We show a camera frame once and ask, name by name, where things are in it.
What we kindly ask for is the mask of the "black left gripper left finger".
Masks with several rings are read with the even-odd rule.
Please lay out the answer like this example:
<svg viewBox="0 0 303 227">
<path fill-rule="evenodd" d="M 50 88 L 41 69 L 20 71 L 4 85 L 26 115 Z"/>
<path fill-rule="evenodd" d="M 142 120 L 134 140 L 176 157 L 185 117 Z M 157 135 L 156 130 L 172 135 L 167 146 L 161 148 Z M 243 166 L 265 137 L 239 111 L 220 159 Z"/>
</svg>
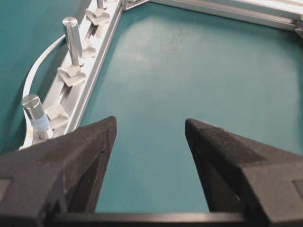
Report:
<svg viewBox="0 0 303 227">
<path fill-rule="evenodd" d="M 42 227 L 70 205 L 93 210 L 116 133 L 110 116 L 1 156 L 1 226 Z"/>
</svg>

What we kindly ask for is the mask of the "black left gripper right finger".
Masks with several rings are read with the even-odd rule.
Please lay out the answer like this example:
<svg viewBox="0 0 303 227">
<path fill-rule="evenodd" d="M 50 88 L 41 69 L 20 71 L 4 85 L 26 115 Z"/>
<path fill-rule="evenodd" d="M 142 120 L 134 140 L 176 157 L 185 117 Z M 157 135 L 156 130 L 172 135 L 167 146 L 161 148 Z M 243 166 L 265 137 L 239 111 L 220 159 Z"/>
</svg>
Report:
<svg viewBox="0 0 303 227">
<path fill-rule="evenodd" d="M 302 226 L 302 156 L 192 118 L 185 136 L 211 212 L 237 212 L 254 226 Z"/>
</svg>

